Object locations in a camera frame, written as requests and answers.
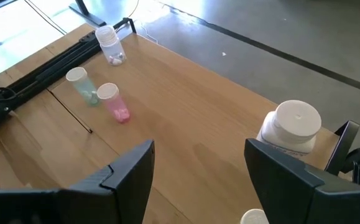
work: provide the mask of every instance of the white lid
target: white lid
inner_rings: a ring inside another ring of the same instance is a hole
[[[69,70],[65,77],[69,82],[78,82],[87,78],[87,71],[82,67],[76,67]]]
[[[285,101],[275,111],[275,127],[294,137],[311,139],[321,128],[321,123],[318,111],[300,100]]]
[[[113,83],[105,83],[97,89],[97,96],[101,100],[115,99],[119,96],[119,88]]]
[[[95,31],[95,36],[98,39],[99,44],[104,47],[115,44],[118,41],[115,29],[113,26],[102,26]]]
[[[251,209],[242,216],[241,224],[269,224],[269,222],[263,210]]]

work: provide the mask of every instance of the gray concrete floor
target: gray concrete floor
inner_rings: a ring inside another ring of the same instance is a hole
[[[67,32],[84,22],[67,9],[69,1],[59,1],[56,6],[32,1]],[[92,13],[110,24],[128,16],[136,5],[136,0],[85,1]],[[360,80],[360,1],[164,1]],[[141,35],[146,36],[145,27],[160,45],[276,103],[289,99],[310,103],[320,112],[324,127],[332,131],[349,119],[360,124],[358,89],[199,25],[190,16],[172,14],[168,7],[153,0],[140,0],[132,17],[137,19]],[[119,35],[129,32],[125,27]],[[360,131],[355,147],[360,147]]]

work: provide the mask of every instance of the plastic cup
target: plastic cup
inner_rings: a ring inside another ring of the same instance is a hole
[[[65,76],[68,82],[72,83],[73,87],[83,97],[89,106],[96,106],[99,103],[97,97],[97,89],[93,82],[88,78],[87,71],[82,67],[76,67]]]
[[[98,98],[119,123],[130,120],[130,111],[119,94],[119,88],[113,83],[105,83],[97,90]]]
[[[241,224],[269,224],[269,223],[263,210],[250,209],[242,216]]]

